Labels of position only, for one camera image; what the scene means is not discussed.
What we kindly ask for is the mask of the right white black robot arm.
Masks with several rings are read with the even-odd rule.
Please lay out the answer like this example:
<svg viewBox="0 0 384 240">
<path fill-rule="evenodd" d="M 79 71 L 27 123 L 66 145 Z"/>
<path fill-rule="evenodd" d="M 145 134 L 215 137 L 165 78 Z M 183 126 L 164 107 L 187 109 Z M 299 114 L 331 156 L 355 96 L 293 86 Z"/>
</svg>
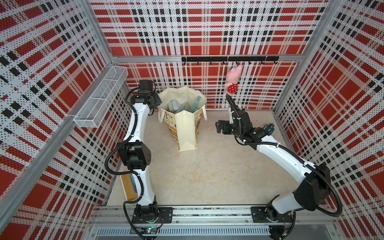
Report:
<svg viewBox="0 0 384 240">
<path fill-rule="evenodd" d="M 341 198 L 331 184 L 330 169 L 326 164 L 311 163 L 287 147 L 281 145 L 273 136 L 273 124 L 255 128 L 245 110 L 230 110 L 228 121 L 215 123 L 217 133 L 233 135 L 238 144 L 249 146 L 266 155 L 285 169 L 298 183 L 296 190 L 284 196 L 276 196 L 266 205 L 266 218 L 271 222 L 286 214 L 308 210 L 339 217 L 343 212 Z"/>
</svg>

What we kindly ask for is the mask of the teal pencil case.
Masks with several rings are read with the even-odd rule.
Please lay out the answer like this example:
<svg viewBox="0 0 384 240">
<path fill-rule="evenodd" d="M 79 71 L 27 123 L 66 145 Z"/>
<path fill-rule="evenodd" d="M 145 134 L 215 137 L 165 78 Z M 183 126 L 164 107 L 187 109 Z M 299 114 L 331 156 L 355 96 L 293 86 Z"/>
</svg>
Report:
<svg viewBox="0 0 384 240">
<path fill-rule="evenodd" d="M 194 101 L 193 105 L 190 108 L 191 113 L 194 113 L 198 109 L 197 106 L 198 106 L 199 102 L 201 101 L 201 99 L 202 99 L 201 96 L 198 96 L 196 98 L 196 100 Z"/>
</svg>

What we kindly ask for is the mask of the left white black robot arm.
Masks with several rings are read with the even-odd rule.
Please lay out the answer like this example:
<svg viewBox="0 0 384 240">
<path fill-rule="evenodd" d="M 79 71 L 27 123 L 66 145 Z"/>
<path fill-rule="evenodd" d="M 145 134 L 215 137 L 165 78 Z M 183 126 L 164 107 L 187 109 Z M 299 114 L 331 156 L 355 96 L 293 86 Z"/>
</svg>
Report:
<svg viewBox="0 0 384 240">
<path fill-rule="evenodd" d="M 128 201 L 136 204 L 135 217 L 146 222 L 154 222 L 159 218 L 156 196 L 152 190 L 148 167 L 152 161 L 152 153 L 144 143 L 144 133 L 150 111 L 158 107 L 162 101 L 156 93 L 156 86 L 151 80 L 140 80 L 139 86 L 131 90 L 125 101 L 132 110 L 128 132 L 121 143 L 112 150 L 104 162 L 106 171 L 115 176 L 131 175 L 138 189 L 138 197 Z M 109 160 L 118 153 L 122 164 L 127 167 L 124 172 L 114 171 Z"/>
</svg>

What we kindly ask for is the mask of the cream floral canvas bag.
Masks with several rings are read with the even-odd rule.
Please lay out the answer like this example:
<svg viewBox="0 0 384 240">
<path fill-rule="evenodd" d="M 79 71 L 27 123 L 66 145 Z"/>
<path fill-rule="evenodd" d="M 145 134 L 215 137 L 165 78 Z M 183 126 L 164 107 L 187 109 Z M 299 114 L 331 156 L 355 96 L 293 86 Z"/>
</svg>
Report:
<svg viewBox="0 0 384 240">
<path fill-rule="evenodd" d="M 170 130 L 171 135 L 176 140 L 177 149 L 179 152 L 196 150 L 198 148 L 197 138 L 201 119 L 207 120 L 206 103 L 207 98 L 197 90 L 188 86 L 180 88 L 167 88 L 159 96 L 162 104 L 157 107 L 158 120 L 160 123 L 165 123 Z M 190 106 L 198 96 L 201 96 L 201 101 L 194 113 L 190 111 L 182 111 L 177 114 L 169 112 L 168 104 L 176 100 L 180 104 L 188 102 Z"/>
</svg>

